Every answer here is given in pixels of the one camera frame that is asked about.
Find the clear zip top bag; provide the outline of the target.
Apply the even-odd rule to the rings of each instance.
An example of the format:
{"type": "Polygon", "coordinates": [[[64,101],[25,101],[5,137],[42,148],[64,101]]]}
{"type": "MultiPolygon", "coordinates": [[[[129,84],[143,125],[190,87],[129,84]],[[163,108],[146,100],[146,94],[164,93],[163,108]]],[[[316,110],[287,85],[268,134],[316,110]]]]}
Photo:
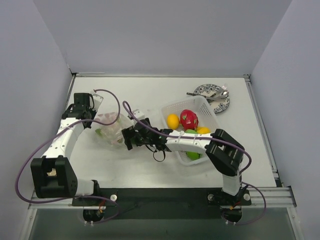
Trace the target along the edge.
{"type": "MultiPolygon", "coordinates": [[[[117,118],[116,112],[101,113],[95,118],[96,121],[110,124],[117,118]]],[[[120,114],[116,122],[111,125],[97,124],[95,128],[96,141],[104,147],[123,147],[125,139],[122,130],[132,126],[132,121],[128,117],[120,114]]]]}

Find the yellow fake lemon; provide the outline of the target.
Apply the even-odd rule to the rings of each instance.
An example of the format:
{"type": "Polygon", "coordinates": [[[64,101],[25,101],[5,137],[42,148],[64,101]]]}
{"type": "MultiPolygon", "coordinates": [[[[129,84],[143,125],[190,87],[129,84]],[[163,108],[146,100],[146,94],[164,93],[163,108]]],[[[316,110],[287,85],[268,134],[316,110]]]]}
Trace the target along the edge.
{"type": "Polygon", "coordinates": [[[170,129],[176,130],[180,125],[180,118],[176,114],[170,114],[167,116],[166,123],[170,129]]]}

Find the green fake fruit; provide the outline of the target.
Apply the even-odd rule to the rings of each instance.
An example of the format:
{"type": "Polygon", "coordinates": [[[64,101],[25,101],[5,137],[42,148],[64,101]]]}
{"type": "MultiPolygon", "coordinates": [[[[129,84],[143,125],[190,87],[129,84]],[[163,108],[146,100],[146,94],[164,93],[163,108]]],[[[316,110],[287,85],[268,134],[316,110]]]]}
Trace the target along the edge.
{"type": "MultiPolygon", "coordinates": [[[[195,130],[193,130],[193,129],[187,129],[185,132],[187,134],[195,134],[195,135],[197,134],[197,132],[195,130]]],[[[198,160],[198,159],[200,159],[202,157],[202,154],[197,153],[197,152],[190,152],[190,151],[187,151],[186,155],[192,161],[198,160]]]]}

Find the white plastic basket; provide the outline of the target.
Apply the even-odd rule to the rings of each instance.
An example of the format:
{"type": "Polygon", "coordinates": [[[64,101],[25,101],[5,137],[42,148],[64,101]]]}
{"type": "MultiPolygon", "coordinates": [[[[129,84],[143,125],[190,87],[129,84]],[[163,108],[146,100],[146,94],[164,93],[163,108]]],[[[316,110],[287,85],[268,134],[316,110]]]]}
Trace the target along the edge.
{"type": "Polygon", "coordinates": [[[202,96],[190,96],[169,102],[160,108],[162,122],[166,128],[187,134],[215,132],[221,126],[213,108],[202,96]]]}

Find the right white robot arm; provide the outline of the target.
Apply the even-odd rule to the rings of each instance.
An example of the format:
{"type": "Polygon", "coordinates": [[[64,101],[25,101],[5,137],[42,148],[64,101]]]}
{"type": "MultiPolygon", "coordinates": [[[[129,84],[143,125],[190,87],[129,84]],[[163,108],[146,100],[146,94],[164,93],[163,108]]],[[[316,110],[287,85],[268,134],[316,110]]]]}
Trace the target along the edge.
{"type": "Polygon", "coordinates": [[[133,146],[147,146],[155,152],[193,152],[206,156],[222,174],[223,201],[233,204],[240,197],[241,170],[245,149],[226,131],[194,134],[168,128],[151,127],[149,119],[143,119],[121,131],[128,150],[133,146]]]}

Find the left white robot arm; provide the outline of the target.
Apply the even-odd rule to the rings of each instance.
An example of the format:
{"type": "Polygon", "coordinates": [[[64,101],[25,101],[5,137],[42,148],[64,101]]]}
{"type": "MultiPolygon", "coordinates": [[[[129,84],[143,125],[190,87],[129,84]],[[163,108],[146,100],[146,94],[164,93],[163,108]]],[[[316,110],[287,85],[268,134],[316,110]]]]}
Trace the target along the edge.
{"type": "Polygon", "coordinates": [[[95,180],[76,176],[70,158],[80,134],[90,128],[103,97],[95,93],[75,93],[74,103],[62,114],[58,137],[52,140],[42,157],[30,163],[36,196],[45,198],[73,198],[83,196],[91,206],[100,203],[102,193],[95,189],[95,180]]]}

